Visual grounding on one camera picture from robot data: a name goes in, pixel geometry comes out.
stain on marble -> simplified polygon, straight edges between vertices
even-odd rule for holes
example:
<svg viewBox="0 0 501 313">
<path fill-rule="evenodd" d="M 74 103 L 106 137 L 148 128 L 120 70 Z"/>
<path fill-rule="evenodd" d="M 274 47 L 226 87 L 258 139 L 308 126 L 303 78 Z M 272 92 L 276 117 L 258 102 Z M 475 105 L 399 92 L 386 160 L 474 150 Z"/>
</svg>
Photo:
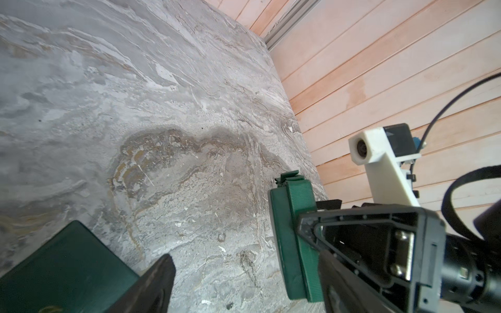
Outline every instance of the stain on marble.
<svg viewBox="0 0 501 313">
<path fill-rule="evenodd" d="M 0 274 L 69 221 L 169 311 L 322 311 L 287 299 L 267 191 L 300 169 L 326 199 L 264 43 L 202 0 L 0 6 Z"/>
</svg>

gray marble countertop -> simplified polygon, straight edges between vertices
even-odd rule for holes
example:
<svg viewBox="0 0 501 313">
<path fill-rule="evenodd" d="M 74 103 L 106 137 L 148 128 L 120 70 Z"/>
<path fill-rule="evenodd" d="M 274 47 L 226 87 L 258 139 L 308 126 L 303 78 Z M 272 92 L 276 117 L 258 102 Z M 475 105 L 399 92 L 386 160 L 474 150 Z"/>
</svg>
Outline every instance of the gray marble countertop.
<svg viewBox="0 0 501 313">
<path fill-rule="evenodd" d="M 170 312 L 289 301 L 267 191 L 300 169 L 326 199 L 264 43 L 202 0 L 4 0 L 0 274 L 78 219 Z"/>
</svg>

wooden panel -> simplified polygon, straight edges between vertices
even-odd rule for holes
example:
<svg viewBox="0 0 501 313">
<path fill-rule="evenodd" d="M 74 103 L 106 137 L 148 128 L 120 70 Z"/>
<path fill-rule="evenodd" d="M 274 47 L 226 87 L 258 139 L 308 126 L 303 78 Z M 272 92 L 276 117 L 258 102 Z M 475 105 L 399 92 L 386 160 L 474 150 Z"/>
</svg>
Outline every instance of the wooden panel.
<svg viewBox="0 0 501 313">
<path fill-rule="evenodd" d="M 261 35 L 266 26 L 272 22 L 279 11 L 285 6 L 287 1 L 288 0 L 271 0 L 263 12 L 259 15 L 258 19 L 254 22 L 250 30 L 258 35 Z"/>
<path fill-rule="evenodd" d="M 419 203 L 427 209 L 439 211 L 442 206 L 443 196 L 453 182 L 453 180 L 450 180 L 416 188 L 420 193 Z M 489 204 L 499 199 L 501 199 L 501 178 L 470 183 L 459 187 L 452 194 L 452 204 L 455 208 Z M 361 206 L 364 202 L 373 203 L 373 200 L 372 198 L 366 198 L 344 202 L 341 208 L 351 208 L 353 205 Z"/>
<path fill-rule="evenodd" d="M 251 29 L 259 15 L 266 9 L 271 0 L 249 1 L 243 8 L 242 12 L 236 18 L 236 21 Z"/>
<path fill-rule="evenodd" d="M 455 54 L 304 133 L 310 151 L 501 67 L 501 33 Z"/>
<path fill-rule="evenodd" d="M 222 0 L 218 9 L 230 18 L 236 20 L 249 1 L 254 0 Z"/>
<path fill-rule="evenodd" d="M 501 99 L 489 101 L 469 110 L 440 119 L 426 139 L 422 155 L 427 155 L 469 140 L 501 131 Z M 421 138 L 428 125 L 412 130 L 412 136 Z M 323 184 L 335 182 L 365 172 L 364 166 L 351 161 L 348 154 L 339 159 L 317 166 Z"/>
<path fill-rule="evenodd" d="M 449 0 L 439 0 L 433 3 L 291 99 L 294 112 L 299 113 L 328 96 L 331 92 L 437 29 L 477 2 L 458 1 L 451 5 Z"/>
<path fill-rule="evenodd" d="M 487 0 L 297 115 L 302 132 L 501 30 L 501 2 Z"/>
<path fill-rule="evenodd" d="M 266 28 L 259 34 L 261 37 L 265 37 L 275 26 L 276 23 L 289 11 L 296 0 L 288 0 L 287 3 L 280 9 L 280 11 L 275 15 L 272 21 L 266 26 Z"/>
<path fill-rule="evenodd" d="M 501 153 L 501 134 L 497 133 L 423 156 L 414 171 L 418 180 L 415 187 L 454 180 L 480 167 L 498 163 Z M 330 199 L 350 202 L 371 197 L 365 173 L 324 186 Z"/>
<path fill-rule="evenodd" d="M 475 235 L 482 238 L 482 236 L 478 233 L 477 229 L 473 225 L 473 220 L 480 214 L 484 213 L 485 210 L 490 208 L 490 206 L 491 205 L 478 205 L 478 206 L 460 208 L 456 210 L 456 213 L 457 216 L 459 216 L 459 218 L 463 221 L 466 227 L 468 227 Z M 440 218 L 445 221 L 441 212 L 438 212 L 438 216 L 440 216 Z M 457 232 L 454 231 L 454 229 L 452 229 L 452 227 L 450 227 L 449 223 L 447 222 L 445 222 L 445 231 L 450 234 L 459 235 Z"/>
<path fill-rule="evenodd" d="M 384 120 L 374 123 L 370 126 L 365 127 L 363 130 L 383 127 L 388 125 L 394 125 L 399 123 L 407 123 L 411 129 L 420 127 L 427 124 L 431 119 L 456 95 L 462 92 L 464 89 L 473 85 L 477 81 L 499 72 L 499 70 L 483 75 L 473 81 L 469 81 L 459 87 L 456 87 L 446 93 L 443 93 L 435 98 L 422 102 L 416 106 L 413 106 L 407 110 L 400 113 L 392 115 Z M 488 100 L 501 97 L 501 80 L 493 80 L 488 82 L 470 93 L 466 94 L 459 101 L 457 101 L 450 109 L 445 111 L 442 118 L 447 117 L 451 114 L 457 113 L 461 110 L 468 109 L 479 103 L 486 102 Z M 312 152 L 312 160 L 315 165 L 320 165 L 326 163 L 330 160 L 339 158 L 343 155 L 350 153 L 348 147 L 348 139 L 354 134 L 350 134 L 337 140 L 325 147 L 320 148 Z"/>
<path fill-rule="evenodd" d="M 261 37 L 288 12 L 296 0 L 205 0 Z"/>
<path fill-rule="evenodd" d="M 437 4 L 441 3 L 447 3 L 447 5 L 451 7 L 450 2 L 455 1 L 456 0 L 439 0 L 435 4 L 431 5 L 426 11 L 437 11 L 434 10 L 434 8 Z M 462 3 L 464 2 L 471 3 L 479 1 L 480 0 L 461 0 L 458 4 L 452 6 L 451 11 L 453 12 L 451 14 L 454 14 L 454 12 L 457 11 L 456 8 L 460 9 L 463 6 Z M 306 106 L 317 102 L 321 99 L 319 97 L 322 97 L 323 93 L 327 92 L 325 94 L 326 96 L 329 94 L 329 90 L 336 90 L 337 88 L 334 87 L 336 80 L 332 81 L 330 79 L 337 77 L 339 74 L 330 74 L 330 77 L 325 77 L 322 80 L 322 83 L 319 83 L 315 88 L 311 88 L 309 93 L 305 92 L 301 95 L 301 97 L 294 99 L 295 96 L 304 91 L 307 87 L 335 70 L 344 62 L 347 61 L 346 64 L 342 65 L 343 67 L 355 66 L 361 68 L 371 60 L 376 59 L 377 56 L 375 56 L 374 53 L 378 53 L 381 59 L 376 63 L 378 64 L 394 53 L 394 51 L 391 51 L 391 41 L 394 41 L 393 44 L 398 44 L 400 47 L 404 47 L 403 45 L 405 39 L 412 39 L 409 43 L 414 42 L 416 39 L 422 37 L 423 34 L 425 35 L 431 30 L 439 27 L 440 20 L 448 21 L 451 19 L 448 17 L 450 15 L 449 12 L 444 15 L 435 14 L 436 18 L 432 21 L 432 23 L 426 23 L 424 25 L 414 23 L 414 27 L 411 28 L 412 32 L 409 34 L 405 34 L 404 32 L 405 24 L 398 27 L 397 32 L 395 32 L 395 30 L 391 31 L 430 2 L 432 2 L 432 0 L 386 0 L 350 27 L 346 32 L 337 37 L 317 55 L 303 64 L 282 82 L 287 96 L 291 99 L 291 106 L 294 112 L 297 114 Z M 419 31 L 422 30 L 422 28 L 426 28 L 427 31 L 420 33 Z M 412 35 L 414 33 L 419 35 L 413 39 Z M 357 55 L 360 51 L 371 45 L 376 40 L 378 40 L 378 44 L 372 45 L 367 51 L 362 52 L 362 56 Z M 338 78 L 337 81 L 344 81 L 346 83 L 346 80 L 343 80 L 342 78 Z M 311 95 L 312 98 L 306 98 L 306 95 Z"/>
<path fill-rule="evenodd" d="M 382 0 L 322 0 L 270 52 L 281 80 Z"/>
</svg>

